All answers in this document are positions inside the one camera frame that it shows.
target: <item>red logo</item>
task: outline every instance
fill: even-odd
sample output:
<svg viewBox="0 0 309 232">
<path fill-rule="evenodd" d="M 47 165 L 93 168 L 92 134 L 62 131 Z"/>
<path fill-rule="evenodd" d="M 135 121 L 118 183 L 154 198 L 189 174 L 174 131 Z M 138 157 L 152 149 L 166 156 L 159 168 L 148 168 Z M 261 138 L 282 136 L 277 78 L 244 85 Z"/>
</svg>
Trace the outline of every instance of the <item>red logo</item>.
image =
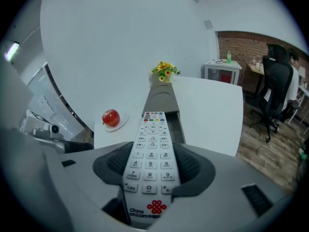
<svg viewBox="0 0 309 232">
<path fill-rule="evenodd" d="M 148 209 L 152 209 L 152 214 L 161 214 L 162 213 L 162 210 L 165 210 L 166 209 L 166 205 L 162 204 L 162 201 L 161 200 L 153 200 L 153 204 L 149 204 L 147 205 L 147 208 Z"/>
</svg>

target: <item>green bottle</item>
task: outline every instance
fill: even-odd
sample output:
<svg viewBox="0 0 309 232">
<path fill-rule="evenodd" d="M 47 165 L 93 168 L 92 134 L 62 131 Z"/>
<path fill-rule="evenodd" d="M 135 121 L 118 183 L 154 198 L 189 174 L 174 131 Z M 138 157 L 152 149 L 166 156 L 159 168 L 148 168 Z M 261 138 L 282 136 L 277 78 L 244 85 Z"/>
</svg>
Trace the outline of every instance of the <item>green bottle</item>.
<svg viewBox="0 0 309 232">
<path fill-rule="evenodd" d="M 230 64 L 232 61 L 231 51 L 227 51 L 227 63 Z"/>
</svg>

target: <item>white shirt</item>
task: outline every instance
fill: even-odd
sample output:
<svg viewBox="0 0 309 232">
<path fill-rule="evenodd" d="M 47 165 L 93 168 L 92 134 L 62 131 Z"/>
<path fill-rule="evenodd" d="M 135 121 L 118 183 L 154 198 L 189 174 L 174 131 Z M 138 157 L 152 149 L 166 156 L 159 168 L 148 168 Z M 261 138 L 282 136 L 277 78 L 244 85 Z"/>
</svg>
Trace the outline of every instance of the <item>white shirt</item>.
<svg viewBox="0 0 309 232">
<path fill-rule="evenodd" d="M 299 84 L 298 83 L 299 82 L 298 71 L 297 71 L 297 69 L 293 65 L 291 65 L 291 66 L 293 68 L 293 77 L 292 77 L 292 81 L 290 83 L 288 92 L 287 92 L 285 100 L 284 100 L 282 111 L 284 109 L 286 109 L 288 101 L 295 101 L 296 100 L 296 96 L 297 96 L 298 84 Z M 266 101 L 269 100 L 270 94 L 271 94 L 271 90 L 268 89 L 266 95 L 264 96 L 264 99 Z"/>
</svg>

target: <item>wooden floor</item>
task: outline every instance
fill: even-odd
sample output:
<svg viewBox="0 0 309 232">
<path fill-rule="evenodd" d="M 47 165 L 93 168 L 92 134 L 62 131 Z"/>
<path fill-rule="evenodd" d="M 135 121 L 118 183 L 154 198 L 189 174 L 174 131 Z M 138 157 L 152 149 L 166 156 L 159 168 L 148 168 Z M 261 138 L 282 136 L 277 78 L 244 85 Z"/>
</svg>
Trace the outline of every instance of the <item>wooden floor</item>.
<svg viewBox="0 0 309 232">
<path fill-rule="evenodd" d="M 249 125 L 259 120 L 256 114 L 250 114 L 251 107 L 244 103 L 244 116 L 240 143 L 237 157 L 245 160 L 250 165 L 271 178 L 275 183 L 291 192 L 297 187 L 297 174 L 300 158 L 298 149 L 301 147 L 301 138 L 306 127 L 293 119 L 289 125 L 287 122 L 279 125 L 279 132 L 271 131 L 271 140 L 267 144 L 268 137 L 266 127 Z"/>
</svg>

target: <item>bottle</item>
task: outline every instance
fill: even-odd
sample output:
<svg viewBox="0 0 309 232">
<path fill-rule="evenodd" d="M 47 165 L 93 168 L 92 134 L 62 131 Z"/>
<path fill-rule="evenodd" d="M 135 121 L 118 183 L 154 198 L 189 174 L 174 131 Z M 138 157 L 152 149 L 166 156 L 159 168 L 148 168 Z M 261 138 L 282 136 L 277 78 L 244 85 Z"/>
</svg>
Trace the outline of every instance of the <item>bottle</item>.
<svg viewBox="0 0 309 232">
<path fill-rule="evenodd" d="M 255 65 L 256 61 L 255 61 L 255 56 L 252 59 L 252 64 Z"/>
<path fill-rule="evenodd" d="M 230 64 L 232 61 L 231 51 L 227 51 L 227 63 Z"/>
</svg>

